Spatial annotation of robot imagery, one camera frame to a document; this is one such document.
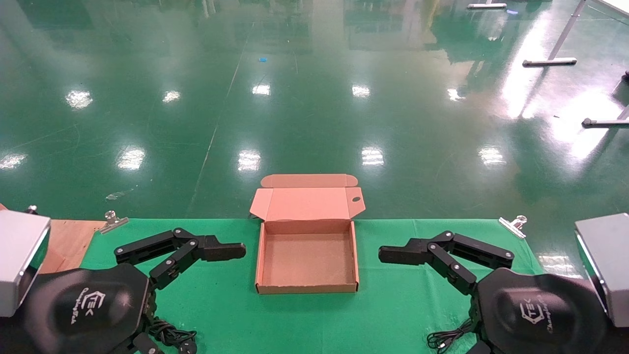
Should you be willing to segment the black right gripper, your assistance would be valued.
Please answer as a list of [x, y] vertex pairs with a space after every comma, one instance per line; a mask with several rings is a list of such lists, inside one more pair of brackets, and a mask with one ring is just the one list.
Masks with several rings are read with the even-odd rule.
[[586, 281], [505, 267], [476, 285], [470, 318], [478, 341], [466, 354], [594, 354], [609, 327]]

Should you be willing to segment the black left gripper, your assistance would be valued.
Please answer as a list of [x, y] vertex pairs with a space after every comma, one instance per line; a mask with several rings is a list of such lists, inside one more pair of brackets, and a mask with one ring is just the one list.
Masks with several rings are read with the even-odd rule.
[[22, 304], [22, 352], [163, 354], [144, 331], [149, 295], [129, 264], [41, 275]]

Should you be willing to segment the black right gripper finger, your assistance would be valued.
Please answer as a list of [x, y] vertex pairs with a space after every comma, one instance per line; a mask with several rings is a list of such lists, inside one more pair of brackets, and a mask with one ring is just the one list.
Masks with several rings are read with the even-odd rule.
[[429, 265], [461, 294], [470, 295], [476, 288], [477, 277], [456, 257], [490, 269], [510, 269], [515, 258], [511, 251], [452, 231], [444, 231], [431, 239], [411, 238], [404, 246], [379, 248], [380, 262]]

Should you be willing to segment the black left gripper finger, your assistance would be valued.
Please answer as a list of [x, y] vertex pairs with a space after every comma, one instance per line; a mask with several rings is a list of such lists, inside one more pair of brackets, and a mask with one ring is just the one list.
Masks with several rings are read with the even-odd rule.
[[138, 265], [166, 256], [149, 272], [151, 289], [162, 290], [198, 260], [221, 262], [246, 255], [243, 243], [222, 243], [215, 235], [193, 235], [183, 228], [164, 231], [115, 249], [117, 264]]

